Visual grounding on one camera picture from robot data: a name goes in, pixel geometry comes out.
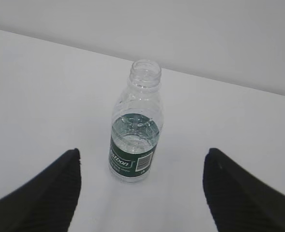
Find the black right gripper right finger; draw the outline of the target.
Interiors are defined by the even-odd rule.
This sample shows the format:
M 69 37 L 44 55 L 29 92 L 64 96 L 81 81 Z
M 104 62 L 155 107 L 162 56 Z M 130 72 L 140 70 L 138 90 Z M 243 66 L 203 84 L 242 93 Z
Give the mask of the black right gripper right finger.
M 285 232 L 285 195 L 217 148 L 205 156 L 207 205 L 219 232 Z

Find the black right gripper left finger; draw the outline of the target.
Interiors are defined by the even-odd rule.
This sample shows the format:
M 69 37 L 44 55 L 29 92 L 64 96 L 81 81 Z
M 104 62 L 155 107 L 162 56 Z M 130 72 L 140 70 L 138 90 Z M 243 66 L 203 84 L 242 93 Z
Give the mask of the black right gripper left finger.
M 80 191 L 80 152 L 75 148 L 0 199 L 0 232 L 68 231 Z

